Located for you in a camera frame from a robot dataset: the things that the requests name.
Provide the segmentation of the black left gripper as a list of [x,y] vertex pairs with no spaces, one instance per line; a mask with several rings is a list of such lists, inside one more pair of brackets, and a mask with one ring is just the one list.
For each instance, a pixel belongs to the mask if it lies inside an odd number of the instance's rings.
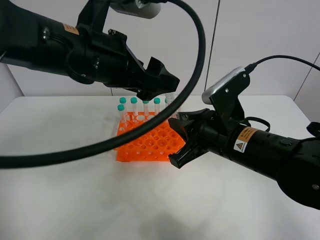
[[78,83],[95,82],[109,88],[136,93],[142,101],[175,92],[179,79],[151,57],[147,68],[127,46],[127,36],[113,29],[108,33],[80,28],[77,41],[67,54],[67,73]]

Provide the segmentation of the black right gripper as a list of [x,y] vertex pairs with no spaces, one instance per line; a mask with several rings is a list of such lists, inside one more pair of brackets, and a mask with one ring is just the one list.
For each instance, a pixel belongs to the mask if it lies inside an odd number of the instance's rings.
[[170,163],[181,169],[207,152],[226,157],[240,122],[222,120],[216,111],[205,108],[179,112],[177,118],[168,119],[168,124],[186,142],[178,152],[168,155]]

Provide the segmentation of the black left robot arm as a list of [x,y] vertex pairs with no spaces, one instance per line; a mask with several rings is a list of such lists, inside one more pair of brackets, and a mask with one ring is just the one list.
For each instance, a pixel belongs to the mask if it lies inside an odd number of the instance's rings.
[[0,3],[0,61],[35,71],[67,76],[91,85],[102,83],[136,93],[143,101],[174,92],[179,79],[151,58],[148,66],[136,58],[127,36],[104,33],[108,10],[152,19],[161,10],[158,0],[90,0],[76,26],[23,9],[9,0]]

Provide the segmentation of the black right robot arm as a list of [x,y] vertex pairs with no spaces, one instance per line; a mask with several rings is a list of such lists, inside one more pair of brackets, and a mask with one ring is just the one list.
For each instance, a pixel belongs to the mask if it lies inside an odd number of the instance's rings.
[[181,168],[211,152],[277,182],[295,202],[320,207],[320,125],[307,126],[309,138],[294,139],[250,125],[251,117],[223,117],[215,110],[182,112],[169,126],[184,146],[169,156]]

